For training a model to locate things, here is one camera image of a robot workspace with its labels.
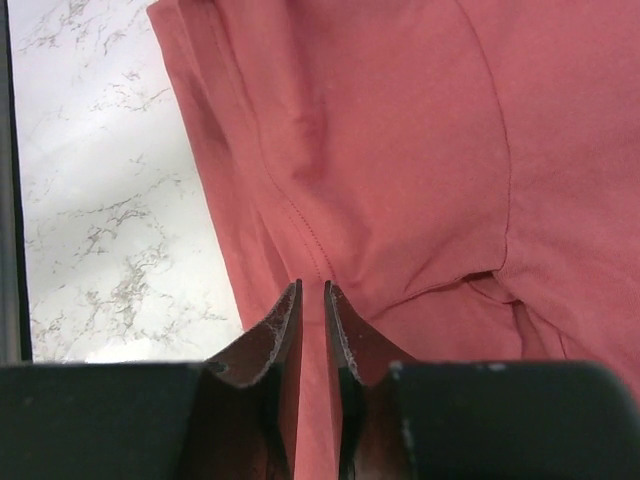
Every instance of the white marble surface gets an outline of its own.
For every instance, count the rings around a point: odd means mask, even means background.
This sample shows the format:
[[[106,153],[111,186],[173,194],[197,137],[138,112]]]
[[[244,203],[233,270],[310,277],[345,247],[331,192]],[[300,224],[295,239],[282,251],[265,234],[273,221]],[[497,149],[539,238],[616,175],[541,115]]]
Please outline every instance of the white marble surface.
[[[152,0],[9,0],[38,361],[199,359],[241,333]]]

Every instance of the t-shirt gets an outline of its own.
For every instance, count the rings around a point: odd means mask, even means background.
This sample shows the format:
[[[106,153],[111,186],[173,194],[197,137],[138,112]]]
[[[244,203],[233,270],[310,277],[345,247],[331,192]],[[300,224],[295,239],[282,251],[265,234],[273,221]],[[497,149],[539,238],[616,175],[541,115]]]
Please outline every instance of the t-shirt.
[[[637,0],[149,14],[243,325],[304,282],[295,478],[335,478],[326,280],[421,360],[595,360],[640,395]]]

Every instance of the gray veining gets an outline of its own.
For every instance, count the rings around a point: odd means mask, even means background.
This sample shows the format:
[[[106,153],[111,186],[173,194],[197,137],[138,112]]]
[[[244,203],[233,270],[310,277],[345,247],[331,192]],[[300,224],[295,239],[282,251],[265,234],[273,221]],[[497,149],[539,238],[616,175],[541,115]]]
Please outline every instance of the gray veining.
[[[150,3],[9,1],[40,361],[205,358],[241,333]]]

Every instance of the black frame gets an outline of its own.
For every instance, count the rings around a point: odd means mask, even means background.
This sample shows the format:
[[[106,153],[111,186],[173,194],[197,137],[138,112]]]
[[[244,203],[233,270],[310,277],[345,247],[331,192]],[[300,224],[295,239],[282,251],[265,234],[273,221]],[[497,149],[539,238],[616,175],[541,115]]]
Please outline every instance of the black frame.
[[[31,361],[24,222],[7,1],[0,7],[0,365]]]

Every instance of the red fabric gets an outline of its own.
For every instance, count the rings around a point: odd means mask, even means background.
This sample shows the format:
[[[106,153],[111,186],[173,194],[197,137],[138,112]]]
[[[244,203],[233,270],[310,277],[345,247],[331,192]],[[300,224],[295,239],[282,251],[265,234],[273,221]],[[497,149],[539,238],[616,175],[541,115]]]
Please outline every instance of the red fabric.
[[[640,394],[636,0],[149,10],[245,327],[305,286],[296,478],[335,478],[322,284],[425,360]]]

